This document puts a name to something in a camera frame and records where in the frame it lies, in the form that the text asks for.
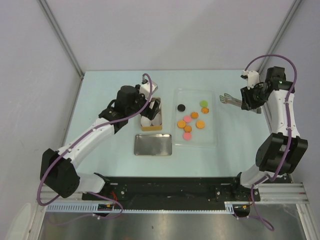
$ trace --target box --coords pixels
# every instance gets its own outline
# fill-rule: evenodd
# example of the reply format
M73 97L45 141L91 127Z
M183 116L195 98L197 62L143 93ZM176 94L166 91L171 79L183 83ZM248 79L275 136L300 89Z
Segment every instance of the box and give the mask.
M153 97L151 98L151 102L156 100L156 99L159 99L160 100L160 112L158 114L161 115L161 125L159 126L142 126L141 125L141 117L140 117L140 126L141 126L141 130L144 131L144 132L147 132L147 131L161 131L162 130L162 123L163 123L163 117L162 117L162 104L161 104L161 98L160 97Z

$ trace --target wall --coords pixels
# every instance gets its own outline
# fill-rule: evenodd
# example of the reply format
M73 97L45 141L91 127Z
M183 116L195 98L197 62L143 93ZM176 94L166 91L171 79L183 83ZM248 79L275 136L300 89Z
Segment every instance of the wall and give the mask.
M62 143L80 79L35 0L0 8L0 239L34 203L42 152Z
M303 182L320 223L320 1L304 1L275 53L291 59L297 68L294 115L298 131L308 140L309 147L293 177L296 182ZM293 80L292 67L284 60L273 58L268 67L273 66L285 67L287 80Z
M82 70L243 69L294 0L48 0Z

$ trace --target orange disc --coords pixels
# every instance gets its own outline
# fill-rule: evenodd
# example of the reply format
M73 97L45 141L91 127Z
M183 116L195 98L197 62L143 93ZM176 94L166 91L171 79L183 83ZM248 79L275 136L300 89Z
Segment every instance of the orange disc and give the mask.
M184 127L184 131L185 131L186 133L190 133L190 132L192 131L192 127L189 126L189 125L187 125L187 126Z
M192 117L193 119L197 119L197 118L199 117L199 114L194 111L193 113L191 113L191 117Z
M197 121L195 125L198 129L203 129L205 127L205 122L200 120L200 121Z
M187 124L186 124L185 121L183 121L183 120L178 121L178 127L179 127L179 128L183 129L183 128L185 128L186 125L187 125Z
M201 109L201 112L203 112L204 114L207 114L207 113L209 113L209 108L204 107Z

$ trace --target light blue tabletop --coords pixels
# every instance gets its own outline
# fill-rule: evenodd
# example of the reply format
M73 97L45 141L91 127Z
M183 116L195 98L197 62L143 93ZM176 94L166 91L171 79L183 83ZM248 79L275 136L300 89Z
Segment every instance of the light blue tabletop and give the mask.
M145 71L87 71L77 99L66 142L82 134L104 110L123 85L140 84ZM269 130L264 114L223 104L219 95L241 99L247 82L240 70L147 71L158 84L162 131L144 132L137 116L113 137L91 152L77 169L81 173L139 177L233 177L255 163L256 152ZM176 89L213 90L218 145L213 148L173 145L171 156L135 156L137 134L172 133Z

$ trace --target tray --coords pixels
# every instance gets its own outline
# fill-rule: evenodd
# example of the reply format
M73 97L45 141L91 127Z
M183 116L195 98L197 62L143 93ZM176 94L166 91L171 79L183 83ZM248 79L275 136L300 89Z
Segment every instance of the tray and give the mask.
M201 112L202 107L200 102L206 100L208 102L209 113L204 114ZM172 143L177 146L189 146L189 147L205 147L214 148L218 145L218 131L217 121L215 118L216 111L216 98L213 90L189 90L189 89L176 89L174 92L174 109L172 118ZM179 112L178 105L185 105L185 111ZM187 125L192 127L192 139L184 140L184 129L178 128L177 123L183 120L184 116L189 115L192 112L197 112L199 117L193 119L192 122ZM205 127L198 129L196 122L203 120Z

